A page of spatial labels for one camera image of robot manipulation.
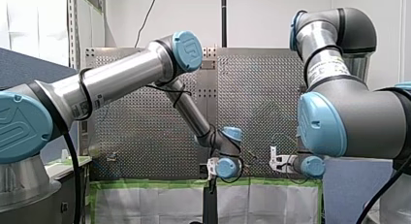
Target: black ring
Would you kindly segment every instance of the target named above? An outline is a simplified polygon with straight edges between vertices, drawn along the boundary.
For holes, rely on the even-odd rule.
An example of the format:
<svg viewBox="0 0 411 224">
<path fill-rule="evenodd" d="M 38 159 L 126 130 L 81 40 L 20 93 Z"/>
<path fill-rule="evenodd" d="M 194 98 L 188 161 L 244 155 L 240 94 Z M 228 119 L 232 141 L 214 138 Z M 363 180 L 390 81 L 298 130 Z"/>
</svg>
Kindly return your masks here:
<svg viewBox="0 0 411 224">
<path fill-rule="evenodd" d="M 324 84 L 327 81 L 331 81 L 331 80 L 355 80 L 357 82 L 362 83 L 364 86 L 366 86 L 365 82 L 363 80 L 360 80 L 360 78 L 358 78 L 358 77 L 351 76 L 351 75 L 339 75 L 339 76 L 332 76 L 332 77 L 327 77 L 325 79 L 319 80 L 318 82 L 316 82 L 313 85 L 311 85 L 310 87 L 308 87 L 306 92 L 310 92 L 310 91 L 314 90 L 315 88 L 317 88 L 319 85 Z"/>
<path fill-rule="evenodd" d="M 69 133 L 66 121 L 64 121 L 63 116 L 61 116 L 61 113 L 51 102 L 49 97 L 46 95 L 45 91 L 34 81 L 27 85 L 34 92 L 37 98 L 39 98 L 40 102 L 45 106 L 45 108 L 48 110 L 60 134 L 63 135 Z"/>
<path fill-rule="evenodd" d="M 169 55 L 169 57 L 170 57 L 170 59 L 172 60 L 172 63 L 173 63 L 173 76 L 172 76 L 172 78 L 168 81 L 157 83 L 158 86 L 164 86 L 167 83 L 170 83 L 171 81 L 173 81 L 175 79 L 175 77 L 177 75 L 177 62 L 175 60 L 174 53 L 173 53 L 172 49 L 169 46 L 167 46 L 167 44 L 165 44 L 164 42 L 162 42 L 160 40 L 155 40 L 154 42 L 160 44 L 166 50 L 167 54 Z"/>
<path fill-rule="evenodd" d="M 327 45 L 327 46 L 324 46 L 324 47 L 315 49 L 315 50 L 311 53 L 311 55 L 309 55 L 309 57 L 305 60 L 305 64 L 304 64 L 304 81 L 305 81 L 305 84 L 306 84 L 307 86 L 308 86 L 308 78 L 307 78 L 308 64 L 311 62 L 312 58 L 313 58 L 315 55 L 317 55 L 318 53 L 322 52 L 322 51 L 325 50 L 325 49 L 338 50 L 339 53 L 341 53 L 341 55 L 342 55 L 342 53 L 343 53 L 341 47 L 336 46 L 336 45 Z"/>
</svg>

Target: robotic arm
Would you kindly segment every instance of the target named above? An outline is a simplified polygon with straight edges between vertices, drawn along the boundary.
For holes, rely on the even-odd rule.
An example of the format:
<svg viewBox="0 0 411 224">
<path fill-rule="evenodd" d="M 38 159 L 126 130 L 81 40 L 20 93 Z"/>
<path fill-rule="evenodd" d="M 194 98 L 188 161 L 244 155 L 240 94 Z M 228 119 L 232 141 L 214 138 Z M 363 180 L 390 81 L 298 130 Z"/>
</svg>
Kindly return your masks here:
<svg viewBox="0 0 411 224">
<path fill-rule="evenodd" d="M 196 135 L 197 143 L 203 147 L 210 147 L 211 154 L 215 149 L 219 151 L 220 159 L 208 160 L 208 173 L 222 178 L 236 176 L 243 167 L 239 161 L 241 130 L 235 127 L 224 127 L 221 132 L 210 126 L 191 97 L 186 93 L 178 92 L 184 89 L 179 79 L 165 84 L 162 88 L 169 91 L 167 96 Z"/>
<path fill-rule="evenodd" d="M 33 203 L 49 194 L 56 186 L 49 186 L 40 150 L 61 135 L 66 137 L 74 121 L 85 120 L 93 111 L 152 82 L 164 88 L 198 143 L 219 150 L 223 158 L 216 175 L 235 176 L 241 167 L 240 130 L 214 130 L 190 96 L 173 92 L 183 90 L 177 77 L 196 71 L 202 55 L 191 32 L 177 32 L 149 43 L 142 52 L 64 80 L 35 80 L 0 91 L 0 181 L 5 181 L 0 183 L 0 208 Z"/>
<path fill-rule="evenodd" d="M 345 63 L 360 62 L 376 49 L 376 32 L 364 13 L 356 9 L 298 13 L 290 47 L 304 62 L 308 86 L 298 110 L 298 133 L 306 148 L 332 157 L 409 155 L 408 92 L 369 91 L 363 81 L 365 65 L 348 63 L 354 66 L 348 68 Z"/>
</svg>

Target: black pole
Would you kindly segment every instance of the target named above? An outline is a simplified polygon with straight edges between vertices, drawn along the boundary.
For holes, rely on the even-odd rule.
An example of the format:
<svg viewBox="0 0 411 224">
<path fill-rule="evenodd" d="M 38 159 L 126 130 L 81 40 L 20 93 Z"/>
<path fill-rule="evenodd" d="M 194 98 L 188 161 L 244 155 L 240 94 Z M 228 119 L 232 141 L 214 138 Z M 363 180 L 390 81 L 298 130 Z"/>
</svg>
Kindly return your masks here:
<svg viewBox="0 0 411 224">
<path fill-rule="evenodd" d="M 221 0 L 221 40 L 222 48 L 227 47 L 227 0 Z"/>
</svg>

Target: small white object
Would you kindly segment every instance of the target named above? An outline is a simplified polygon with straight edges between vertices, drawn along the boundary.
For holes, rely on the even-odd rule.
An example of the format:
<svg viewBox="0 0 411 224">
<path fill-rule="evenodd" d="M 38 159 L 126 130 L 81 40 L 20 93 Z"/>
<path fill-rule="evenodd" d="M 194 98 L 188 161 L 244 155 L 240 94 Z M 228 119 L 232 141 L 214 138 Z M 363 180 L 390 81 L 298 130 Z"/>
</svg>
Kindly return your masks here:
<svg viewBox="0 0 411 224">
<path fill-rule="evenodd" d="M 61 150 L 61 162 L 69 158 L 69 151 L 67 149 Z"/>
<path fill-rule="evenodd" d="M 296 172 L 291 166 L 297 155 L 277 155 L 277 146 L 271 146 L 271 158 L 269 160 L 269 166 L 276 172 L 295 174 Z"/>
<path fill-rule="evenodd" d="M 217 172 L 215 167 L 217 166 L 218 158 L 213 157 L 209 158 L 206 162 L 206 168 L 208 170 L 208 178 L 207 180 L 211 180 L 214 176 L 217 176 Z"/>
</svg>

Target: wire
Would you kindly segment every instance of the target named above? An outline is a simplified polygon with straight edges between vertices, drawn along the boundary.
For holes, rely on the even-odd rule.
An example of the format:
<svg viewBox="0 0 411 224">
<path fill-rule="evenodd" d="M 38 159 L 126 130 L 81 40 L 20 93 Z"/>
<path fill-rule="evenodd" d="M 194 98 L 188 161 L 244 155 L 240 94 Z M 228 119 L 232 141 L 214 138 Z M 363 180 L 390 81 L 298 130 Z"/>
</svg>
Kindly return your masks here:
<svg viewBox="0 0 411 224">
<path fill-rule="evenodd" d="M 239 160 L 239 162 L 241 162 L 241 170 L 239 171 L 239 175 L 234 180 L 231 180 L 231 181 L 228 181 L 228 180 L 220 177 L 221 180 L 223 180 L 223 182 L 225 182 L 225 183 L 235 183 L 235 182 L 237 182 L 237 180 L 239 180 L 242 177 L 242 173 L 244 172 L 245 163 L 244 163 L 244 160 L 241 157 L 239 157 L 238 160 Z"/>
<path fill-rule="evenodd" d="M 185 84 L 182 85 L 182 89 L 181 89 L 181 90 L 168 90 L 168 89 L 160 88 L 160 87 L 154 86 L 154 85 L 146 85 L 146 87 L 153 88 L 153 89 L 156 89 L 156 90 L 161 90 L 161 91 L 164 91 L 164 92 L 179 93 L 178 97 L 175 99 L 175 101 L 174 101 L 174 103 L 173 103 L 173 108 L 175 108 L 175 105 L 178 103 L 178 101 L 180 100 L 180 98 L 181 98 L 181 96 L 182 96 L 183 93 L 186 93 L 186 94 L 188 94 L 189 96 L 192 96 L 192 95 L 193 95 L 193 93 L 191 93 L 190 91 L 184 90 L 184 89 L 185 89 Z"/>
<path fill-rule="evenodd" d="M 93 113 L 93 103 L 91 101 L 90 93 L 88 92 L 88 89 L 84 84 L 84 73 L 88 72 L 91 69 L 92 68 L 84 68 L 79 71 L 79 87 L 81 88 L 82 93 L 84 93 L 85 99 L 87 101 L 87 115 L 80 119 L 77 119 L 79 121 L 88 119 Z"/>
<path fill-rule="evenodd" d="M 399 93 L 406 98 L 408 98 L 409 101 L 411 101 L 411 94 L 408 93 L 408 91 L 405 91 L 401 88 L 397 87 L 389 87 L 389 88 L 384 88 L 380 89 L 378 91 L 391 91 L 391 92 L 396 92 Z M 361 224 L 364 220 L 368 212 L 371 210 L 371 208 L 374 206 L 374 204 L 380 199 L 380 197 L 387 192 L 388 189 L 390 189 L 391 186 L 399 179 L 399 177 L 403 174 L 405 168 L 408 168 L 411 165 L 411 154 L 408 156 L 408 158 L 405 160 L 405 162 L 401 165 L 401 167 L 398 169 L 398 171 L 395 172 L 393 177 L 391 177 L 386 184 L 371 198 L 371 200 L 368 202 L 368 204 L 365 206 L 363 209 L 363 212 L 361 213 L 360 217 L 357 219 L 357 224 Z"/>
<path fill-rule="evenodd" d="M 363 212 L 361 213 L 359 219 L 357 220 L 357 224 L 363 223 L 366 215 L 368 212 L 371 210 L 371 208 L 374 206 L 374 204 L 380 199 L 380 197 L 387 192 L 387 190 L 399 179 L 399 177 L 403 174 L 403 171 L 405 168 L 409 167 L 411 164 L 411 155 L 408 156 L 407 160 L 402 164 L 402 166 L 398 169 L 398 171 L 395 172 L 393 177 L 391 177 L 386 184 L 371 198 L 369 203 L 365 206 L 363 209 Z"/>
<path fill-rule="evenodd" d="M 288 157 L 288 159 L 287 159 L 287 165 L 291 165 L 290 164 L 290 158 L 291 157 Z M 290 174 L 289 174 L 289 172 L 288 172 L 288 167 L 285 167 L 285 176 L 288 178 L 288 180 L 290 180 L 290 181 L 292 181 L 294 184 L 298 184 L 298 185 L 301 185 L 301 184 L 305 184 L 307 181 L 308 181 L 308 177 L 307 176 L 304 176 L 305 177 L 305 179 L 302 181 L 302 182 L 297 182 L 296 180 L 294 180 L 293 178 L 291 178 L 290 177 Z"/>
<path fill-rule="evenodd" d="M 145 27 L 145 23 L 147 22 L 148 16 L 149 16 L 150 13 L 151 13 L 151 9 L 153 8 L 154 3 L 155 3 L 155 0 L 153 0 L 153 1 L 151 2 L 151 6 L 150 6 L 150 8 L 148 9 L 147 14 L 145 15 L 145 19 L 144 19 L 144 22 L 142 23 L 142 27 L 141 27 L 140 30 L 139 30 L 139 34 L 137 35 L 137 40 L 136 40 L 136 43 L 134 44 L 134 48 L 136 48 L 136 47 L 137 47 L 137 44 L 139 43 L 140 34 L 142 33 L 142 30 L 143 30 L 144 27 Z"/>
<path fill-rule="evenodd" d="M 70 155 L 72 156 L 73 162 L 73 173 L 75 176 L 75 197 L 76 197 L 76 205 L 75 205 L 75 219 L 74 224 L 79 224 L 79 220 L 81 218 L 81 178 L 80 178 L 80 170 L 79 170 L 79 159 L 77 158 L 77 153 L 75 146 L 73 144 L 72 138 L 70 138 L 70 134 L 66 133 L 63 134 L 64 140 L 66 141 L 67 147 L 69 148 Z"/>
</svg>

